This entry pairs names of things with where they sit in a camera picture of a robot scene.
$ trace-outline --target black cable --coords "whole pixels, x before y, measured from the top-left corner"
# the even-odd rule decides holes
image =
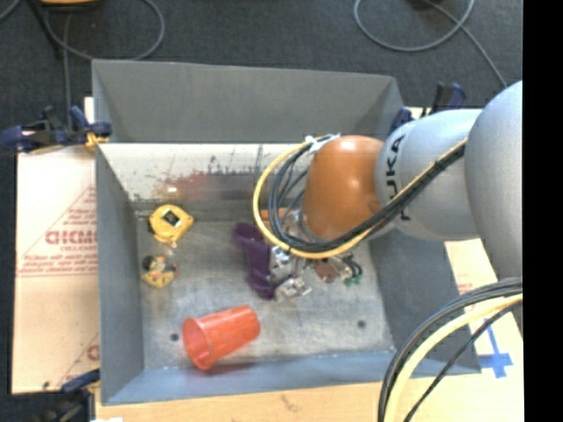
[[[157,36],[157,40],[155,41],[155,43],[145,52],[137,55],[137,56],[133,56],[133,57],[129,57],[129,58],[122,58],[122,59],[128,59],[131,61],[138,61],[138,60],[142,60],[147,58],[148,56],[152,55],[155,50],[157,50],[157,48],[160,46],[160,44],[162,43],[164,36],[165,36],[165,18],[162,14],[162,12],[158,9],[158,7],[154,4],[154,2],[152,0],[141,0],[142,2],[146,3],[153,11],[154,13],[157,15],[159,23],[160,23],[160,31],[158,33]],[[86,61],[92,61],[94,59],[96,59],[94,56],[92,55],[88,55],[86,53],[83,53],[79,50],[76,50],[75,48],[71,47],[68,43],[65,43],[63,40],[61,40],[53,31],[50,22],[49,22],[49,11],[47,11],[47,16],[45,17],[45,25],[46,28],[48,30],[49,36],[51,37],[51,39],[56,42],[60,47],[62,47],[63,49],[67,50],[68,52],[72,53],[73,55],[79,56],[80,58],[85,59]]]
[[[436,161],[427,172],[412,182],[408,188],[396,199],[392,200],[385,207],[377,211],[369,219],[357,225],[348,233],[338,236],[330,241],[308,241],[295,236],[290,236],[285,233],[279,221],[278,209],[280,202],[276,199],[280,183],[284,174],[296,162],[301,155],[311,148],[311,145],[306,145],[298,150],[284,165],[280,168],[279,172],[274,178],[274,183],[268,195],[268,219],[274,234],[278,239],[282,240],[291,248],[299,249],[308,252],[322,252],[331,250],[343,245],[352,238],[360,235],[364,231],[370,229],[372,233],[382,229],[391,220],[405,209],[405,207],[426,187],[441,171],[446,167],[453,164],[456,160],[460,159],[465,152],[465,143],[462,143],[451,152],[444,155],[441,159]]]
[[[479,42],[471,34],[471,32],[469,32],[469,30],[467,30],[467,28],[464,27],[465,21],[467,20],[467,18],[469,17],[469,15],[472,12],[475,0],[469,0],[469,3],[467,4],[467,7],[465,8],[464,15],[460,19],[456,19],[453,15],[451,15],[449,12],[444,10],[442,6],[440,6],[438,4],[434,4],[430,0],[417,0],[419,2],[423,2],[424,4],[429,5],[430,7],[432,7],[436,11],[439,11],[443,16],[448,18],[455,25],[451,30],[449,30],[446,34],[444,34],[439,39],[437,39],[433,42],[430,42],[428,44],[425,44],[425,45],[414,46],[414,47],[396,46],[396,45],[384,42],[384,41],[378,39],[372,33],[370,33],[369,30],[362,23],[362,21],[360,19],[360,15],[359,15],[360,5],[362,4],[363,1],[364,0],[355,0],[354,9],[353,9],[354,21],[358,25],[358,28],[362,31],[362,33],[365,34],[365,36],[368,37],[370,40],[375,42],[378,46],[384,47],[384,48],[387,48],[391,51],[399,52],[399,53],[419,53],[419,52],[424,52],[426,50],[429,50],[430,48],[434,48],[434,47],[438,47],[438,46],[442,45],[449,38],[451,38],[454,34],[456,34],[459,30],[461,30],[471,40],[473,45],[478,49],[478,51],[481,53],[481,55],[485,58],[487,65],[491,68],[493,73],[496,75],[498,80],[501,82],[502,87],[504,87],[504,88],[507,87],[506,81],[502,77],[500,71],[494,65],[493,60],[491,60],[491,58],[487,54],[486,50],[479,44]]]
[[[411,356],[416,345],[426,337],[428,330],[437,323],[440,323],[443,319],[466,308],[467,306],[491,300],[493,298],[509,297],[511,295],[520,294],[522,291],[523,279],[521,277],[504,279],[484,287],[478,287],[477,289],[473,289],[470,292],[460,295],[457,299],[446,304],[419,325],[419,327],[397,350],[385,372],[377,409],[378,420],[380,422],[384,420],[387,401],[400,369]]]
[[[442,370],[438,373],[438,375],[432,381],[432,383],[427,388],[427,390],[422,394],[422,396],[419,398],[419,400],[414,404],[413,408],[411,408],[411,410],[408,412],[408,414],[406,415],[403,422],[410,422],[410,420],[414,416],[414,413],[420,408],[422,403],[428,398],[428,396],[432,393],[432,391],[436,388],[436,386],[438,386],[438,384],[440,384],[443,377],[446,376],[446,374],[457,363],[457,361],[462,357],[462,355],[469,349],[469,347],[471,347],[473,344],[475,344],[475,341],[477,341],[477,339],[486,331],[486,329],[488,327],[490,327],[492,324],[494,324],[501,317],[503,317],[507,313],[513,311],[517,306],[520,306],[520,305],[522,305],[522,302],[513,303],[512,305],[507,306],[504,309],[501,309],[495,315],[493,315],[489,319],[487,319],[472,334],[472,336],[467,340],[467,342],[461,348],[459,348],[457,350],[457,352],[448,360],[448,362],[445,364],[445,366],[442,368]]]
[[[4,11],[0,12],[0,22],[7,18],[11,14],[11,12],[18,7],[21,1],[22,0],[14,0]]]

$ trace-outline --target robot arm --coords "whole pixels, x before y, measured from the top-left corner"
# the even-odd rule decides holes
[[[400,126],[384,142],[323,136],[295,146],[260,177],[254,219],[287,263],[338,262],[395,227],[433,241],[481,238],[500,278],[522,275],[521,146],[518,83],[483,110],[434,113]],[[299,174],[306,177],[303,190],[290,199],[289,189],[297,189],[296,182],[289,185],[293,168],[311,153]],[[258,201],[276,167],[266,224]],[[278,216],[288,205],[292,215]]]

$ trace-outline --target black cord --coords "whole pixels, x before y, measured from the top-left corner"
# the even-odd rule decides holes
[[[446,167],[453,164],[456,160],[463,157],[465,153],[465,143],[459,145],[457,148],[453,149],[451,152],[443,156],[441,159],[436,161],[432,167],[428,169],[428,171],[421,177],[419,177],[416,181],[412,182],[412,184],[408,187],[404,193],[402,193],[397,199],[392,200],[389,204],[383,207],[381,210],[377,211],[374,215],[372,215],[369,219],[361,224],[357,225],[348,233],[344,235],[338,236],[330,241],[310,241],[306,239],[302,239],[300,237],[291,236],[285,233],[282,229],[282,224],[280,223],[278,210],[280,208],[281,202],[278,199],[279,196],[279,187],[281,182],[283,181],[283,177],[288,172],[290,168],[293,167],[293,164],[309,149],[312,145],[306,145],[302,149],[298,150],[294,155],[292,155],[280,168],[278,173],[274,177],[274,182],[272,184],[272,188],[270,189],[270,193],[268,195],[268,219],[272,231],[278,237],[278,239],[282,240],[285,244],[289,245],[291,248],[299,249],[302,251],[308,252],[323,252],[327,250],[331,250],[337,248],[352,238],[360,235],[366,230],[371,230],[372,233],[382,229],[388,223],[392,221],[392,219],[404,211],[405,207],[426,187],[441,171],[443,171]]]
[[[155,50],[157,50],[157,48],[160,46],[160,44],[163,41],[163,38],[165,36],[165,27],[166,27],[166,23],[165,23],[165,18],[162,14],[162,12],[158,9],[158,7],[154,4],[154,2],[152,0],[141,0],[142,2],[146,3],[152,10],[153,12],[157,15],[159,23],[160,23],[160,31],[158,33],[157,36],[157,40],[154,42],[154,44],[145,52],[137,55],[137,56],[133,56],[130,58],[122,58],[122,59],[128,59],[131,61],[138,61],[138,60],[142,60],[147,58],[148,56],[152,55]],[[64,42],[63,40],[61,40],[53,31],[53,29],[51,28],[51,25],[49,23],[49,11],[47,11],[47,16],[45,17],[45,25],[46,28],[48,30],[49,36],[51,37],[51,39],[56,42],[60,47],[62,47],[64,50],[72,53],[73,55],[79,56],[80,58],[83,58],[87,61],[92,61],[94,59],[96,59],[94,56],[92,55],[88,55],[86,53],[83,53],[79,50],[76,50],[75,48],[71,47],[68,43]]]
[[[436,378],[432,381],[428,389],[422,394],[419,400],[414,404],[413,408],[408,412],[403,422],[410,422],[413,418],[414,413],[420,408],[422,403],[428,398],[428,396],[432,393],[432,391],[440,384],[443,377],[450,371],[450,369],[457,363],[457,361],[462,357],[462,355],[469,349],[470,346],[475,344],[475,341],[479,339],[479,337],[486,331],[488,327],[494,324],[497,320],[501,317],[506,315],[507,313],[513,311],[517,306],[522,305],[522,302],[513,303],[510,306],[507,306],[504,309],[501,309],[498,313],[494,316],[491,316],[487,319],[481,326],[472,334],[472,336],[467,340],[467,342],[457,350],[457,352],[450,358],[450,360],[446,363],[446,365],[442,368],[442,370],[438,373]]]
[[[415,350],[417,344],[419,344],[427,336],[428,330],[444,319],[446,319],[447,322],[450,320],[450,316],[468,306],[497,297],[509,297],[511,295],[520,294],[522,291],[523,279],[521,277],[500,280],[496,283],[478,287],[477,289],[473,289],[472,291],[460,295],[457,299],[446,304],[424,321],[397,350],[385,372],[381,393],[379,395],[377,420],[380,422],[384,421],[387,402],[398,373],[404,366],[406,360]]]

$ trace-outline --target cable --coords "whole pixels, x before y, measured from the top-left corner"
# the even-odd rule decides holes
[[[363,32],[363,34],[365,34],[369,39],[371,39],[373,42],[375,42],[380,47],[384,47],[384,48],[387,48],[391,51],[400,52],[400,53],[420,53],[420,52],[423,52],[423,51],[429,50],[431,48],[438,47],[438,46],[442,45],[446,40],[448,40],[454,34],[456,34],[458,31],[461,30],[473,42],[475,47],[477,47],[479,52],[483,55],[487,65],[491,68],[493,73],[496,75],[497,79],[501,82],[502,86],[504,88],[507,87],[506,81],[502,77],[500,71],[494,65],[493,61],[491,60],[491,58],[487,54],[486,50],[480,45],[480,43],[477,41],[477,39],[475,39],[475,37],[464,27],[465,21],[467,20],[467,18],[469,17],[469,15],[472,12],[475,0],[469,0],[469,3],[467,4],[467,7],[465,9],[465,12],[460,19],[455,18],[452,14],[450,14],[449,12],[444,10],[442,6],[435,4],[435,3],[431,2],[430,0],[417,0],[419,2],[423,2],[424,4],[429,5],[430,7],[435,9],[436,11],[439,11],[443,16],[448,18],[455,25],[451,30],[449,30],[446,34],[444,34],[442,37],[438,38],[437,40],[429,42],[428,44],[423,44],[423,45],[414,46],[414,47],[402,47],[402,46],[393,45],[393,44],[390,44],[390,43],[387,43],[387,42],[384,42],[384,41],[378,39],[376,36],[374,36],[372,33],[370,33],[369,30],[362,23],[362,21],[360,19],[360,15],[359,15],[359,8],[360,8],[360,5],[362,4],[363,1],[364,0],[355,0],[355,3],[354,3],[354,20],[355,20],[355,23],[358,25],[358,28],[360,28],[360,30]]]
[[[335,255],[340,255],[341,253],[349,250],[350,248],[352,248],[354,245],[358,244],[364,237],[366,237],[369,232],[366,231],[356,237],[354,237],[353,239],[351,239],[349,242],[344,243],[343,245],[341,245],[338,248],[332,249],[331,251],[325,251],[325,252],[308,252],[308,251],[300,251],[298,249],[294,249],[293,247],[291,247],[289,244],[286,244],[282,241],[280,241],[277,237],[274,236],[274,234],[267,228],[266,224],[261,220],[260,218],[260,208],[259,208],[259,202],[260,202],[260,192],[262,190],[262,187],[264,186],[264,183],[266,182],[266,178],[270,175],[271,171],[279,164],[281,163],[286,157],[292,155],[293,153],[296,153],[297,151],[299,151],[300,149],[304,148],[304,147],[309,147],[312,144],[312,142],[306,141],[303,142],[301,144],[296,145],[295,147],[293,147],[292,149],[288,150],[287,152],[279,155],[262,173],[262,175],[260,175],[260,178],[258,179],[258,182],[254,188],[254,194],[252,196],[252,213],[253,213],[253,217],[254,217],[254,221],[256,222],[256,224],[258,225],[258,228],[260,230],[260,232],[262,233],[262,235],[272,244],[275,244],[279,247],[281,247],[283,250],[295,254],[298,257],[301,258],[307,258],[307,259],[323,259],[323,258],[327,258],[328,256],[335,256]]]
[[[439,342],[447,338],[454,331],[459,330],[464,325],[467,325],[475,320],[482,317],[489,317],[492,314],[504,309],[513,303],[521,302],[523,299],[522,294],[514,295],[503,299],[500,302],[484,302],[479,305],[478,308],[459,316],[443,327],[432,333],[411,355],[408,361],[404,364],[399,372],[397,379],[395,381],[395,387],[391,392],[389,402],[385,409],[384,422],[390,422],[395,419],[395,412],[398,406],[398,398],[406,386],[406,383],[413,373],[416,366],[422,361],[422,359],[434,348]]]
[[[299,157],[309,151],[314,144],[328,139],[330,139],[330,136],[322,136],[316,140],[299,144],[285,153],[282,153],[264,170],[256,187],[254,188],[254,198],[252,202],[254,219],[264,237],[271,243],[281,247],[283,250],[302,258],[322,259],[334,255],[340,255],[357,245],[369,234],[383,228],[391,222],[391,220],[399,214],[432,179],[448,167],[448,165],[463,156],[467,141],[466,139],[463,139],[450,151],[441,155],[433,164],[429,165],[424,171],[415,177],[411,183],[405,186],[385,207],[377,211],[365,222],[351,229],[348,233],[333,240],[312,242],[283,232],[282,224],[279,220],[279,201],[276,200],[276,197],[279,195],[278,189],[281,181],[283,180],[284,173],[291,169]],[[268,195],[267,212],[270,225],[269,229],[260,218],[260,211],[258,210],[260,193],[267,176],[283,161],[285,161],[285,163],[277,173],[274,183],[272,184],[270,194]]]
[[[5,18],[7,18],[12,11],[14,11],[22,0],[14,0],[8,8],[6,8],[3,12],[0,12],[0,22],[2,22]]]
[[[142,60],[150,55],[152,55],[155,50],[157,50],[157,48],[160,46],[160,44],[162,43],[164,36],[165,36],[165,18],[162,14],[162,12],[158,9],[158,7],[154,4],[154,2],[152,2],[152,0],[141,0],[142,2],[146,3],[157,15],[159,23],[160,23],[160,31],[158,33],[158,37],[157,40],[155,41],[155,43],[145,52],[141,53],[140,55],[137,56],[133,56],[133,57],[129,57],[129,58],[122,58],[122,59],[129,59],[131,61],[139,61]],[[61,40],[53,31],[53,28],[50,25],[49,22],[49,12],[46,13],[47,16],[45,17],[45,25],[47,27],[49,36],[64,50],[69,51],[70,53],[72,53],[73,55],[79,56],[80,58],[83,58],[87,61],[92,61],[94,59],[96,59],[94,56],[92,55],[88,55],[86,53],[83,53],[79,50],[76,50],[75,48],[71,47],[68,43],[64,42],[63,40]]]
[[[67,39],[69,37],[69,27],[70,27],[70,18],[72,14],[69,14],[64,21],[64,31],[62,40],[66,44]],[[72,106],[72,96],[70,90],[70,70],[69,70],[69,52],[66,48],[62,51],[62,71],[64,74],[64,96],[66,98],[66,105],[67,108]],[[67,113],[67,125],[70,131],[72,131],[72,121],[70,118],[70,114]]]
[[[489,285],[478,287],[476,289],[473,289],[472,291],[460,295],[457,299],[446,304],[436,313],[430,316],[426,321],[424,321],[397,350],[397,353],[391,360],[385,372],[381,392],[379,395],[379,405],[377,410],[378,420],[380,422],[384,421],[389,395],[391,394],[391,391],[395,385],[398,373],[404,366],[411,353],[416,349],[417,344],[424,338],[428,330],[430,330],[433,326],[435,326],[435,324],[446,318],[451,319],[452,315],[468,306],[480,302],[485,302],[487,300],[492,300],[497,297],[510,297],[512,295],[518,295],[521,294],[522,291],[522,277],[500,280]]]
[[[487,319],[481,326],[472,334],[469,340],[457,350],[457,352],[450,358],[450,360],[446,363],[446,365],[442,368],[442,370],[438,373],[435,379],[432,381],[428,389],[420,396],[419,400],[414,404],[413,408],[408,412],[403,422],[410,422],[414,416],[414,413],[420,408],[422,403],[428,398],[428,396],[432,393],[432,391],[438,386],[438,384],[442,381],[443,377],[446,376],[448,371],[456,364],[456,362],[461,358],[461,356],[467,351],[467,349],[475,344],[475,341],[479,339],[479,337],[486,331],[488,327],[494,324],[497,320],[501,317],[505,316],[507,313],[514,310],[515,307],[522,305],[522,302],[513,303],[510,306],[507,306],[504,309],[501,309],[498,313],[494,316]]]

